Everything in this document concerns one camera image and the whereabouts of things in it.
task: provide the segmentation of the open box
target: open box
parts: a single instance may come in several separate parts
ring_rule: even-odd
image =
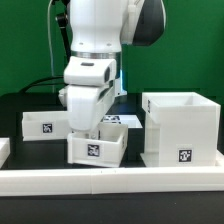
[[[197,93],[143,93],[146,166],[214,166],[220,105]]]
[[[81,132],[69,134],[68,163],[119,167],[127,147],[128,126],[101,122],[98,128],[98,139]]]

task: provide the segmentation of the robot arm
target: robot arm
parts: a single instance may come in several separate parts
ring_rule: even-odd
[[[71,0],[72,57],[64,72],[69,124],[93,131],[114,102],[121,44],[150,45],[163,33],[162,0]]]

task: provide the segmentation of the white box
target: white box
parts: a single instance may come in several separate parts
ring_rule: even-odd
[[[220,105],[196,93],[143,93],[146,166],[214,166]]]
[[[0,138],[0,168],[10,154],[9,138]]]
[[[72,132],[67,111],[24,112],[24,141],[66,139]]]
[[[68,136],[68,163],[119,167],[127,147],[128,126],[99,124],[100,139],[89,139],[85,133]]]

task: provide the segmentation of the green wall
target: green wall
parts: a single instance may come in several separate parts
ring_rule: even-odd
[[[49,0],[0,0],[0,95],[51,75],[48,3]],[[59,7],[53,7],[52,14],[60,11]],[[55,73],[62,75],[63,45],[53,17],[52,25]]]
[[[0,1],[0,95],[50,76],[49,0]],[[129,92],[196,91],[224,104],[224,1],[164,0],[167,25],[151,47],[123,47]],[[53,13],[62,6],[54,6]],[[65,54],[52,19],[56,75]]]

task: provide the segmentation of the black table surface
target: black table surface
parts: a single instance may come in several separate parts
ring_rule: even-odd
[[[64,108],[56,94],[12,93],[0,97],[0,137],[10,137],[11,143],[11,154],[2,170],[89,168],[66,163],[66,140],[22,141],[23,112],[58,110]],[[108,114],[137,114],[144,124],[138,94],[116,101]],[[221,119],[218,148],[223,152],[222,133]],[[144,128],[129,129],[129,144],[121,166],[144,167],[139,156],[143,148]],[[223,224],[224,192],[0,197],[0,223]]]

